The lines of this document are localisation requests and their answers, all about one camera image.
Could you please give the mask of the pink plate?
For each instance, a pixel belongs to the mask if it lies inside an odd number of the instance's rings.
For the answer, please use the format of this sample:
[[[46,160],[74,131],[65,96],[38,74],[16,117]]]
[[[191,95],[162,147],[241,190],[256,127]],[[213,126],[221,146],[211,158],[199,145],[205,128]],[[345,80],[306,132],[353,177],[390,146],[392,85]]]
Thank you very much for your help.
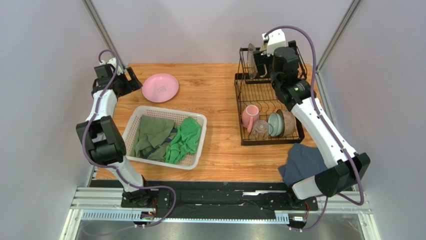
[[[171,100],[179,91],[178,80],[168,73],[157,73],[148,77],[141,88],[145,99],[153,103]]]

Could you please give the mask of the cream patterned plate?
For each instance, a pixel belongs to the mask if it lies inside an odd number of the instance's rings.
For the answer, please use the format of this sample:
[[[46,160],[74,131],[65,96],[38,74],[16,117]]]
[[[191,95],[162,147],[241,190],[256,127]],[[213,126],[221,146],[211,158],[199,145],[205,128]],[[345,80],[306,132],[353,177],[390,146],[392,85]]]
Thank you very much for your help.
[[[261,45],[261,47],[260,47],[260,49],[259,49],[259,52],[260,52],[262,55],[266,55],[266,54],[267,54],[267,48],[268,48],[268,42],[264,42],[264,43]]]

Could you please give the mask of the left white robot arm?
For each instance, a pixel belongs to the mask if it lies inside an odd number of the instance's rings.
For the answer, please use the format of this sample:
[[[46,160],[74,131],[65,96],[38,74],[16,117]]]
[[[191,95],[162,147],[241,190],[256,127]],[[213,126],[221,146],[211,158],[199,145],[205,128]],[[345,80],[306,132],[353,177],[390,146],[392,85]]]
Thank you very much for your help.
[[[123,207],[153,207],[154,197],[145,178],[128,160],[125,141],[113,120],[118,98],[139,90],[142,84],[131,68],[127,69],[128,79],[114,58],[101,61],[94,71],[91,112],[85,122],[76,125],[83,153],[90,164],[110,171],[122,184]]]

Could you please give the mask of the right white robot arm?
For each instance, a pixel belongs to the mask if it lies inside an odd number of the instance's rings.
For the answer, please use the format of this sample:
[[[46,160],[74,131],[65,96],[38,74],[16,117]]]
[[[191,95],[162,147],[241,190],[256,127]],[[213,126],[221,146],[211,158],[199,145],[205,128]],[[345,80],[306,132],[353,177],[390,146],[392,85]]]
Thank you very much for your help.
[[[332,197],[353,185],[361,185],[371,163],[366,153],[357,153],[338,133],[320,107],[313,86],[299,77],[300,58],[292,47],[278,47],[271,54],[254,50],[259,77],[270,77],[277,99],[305,127],[318,147],[326,170],[291,185],[299,200],[324,195]]]

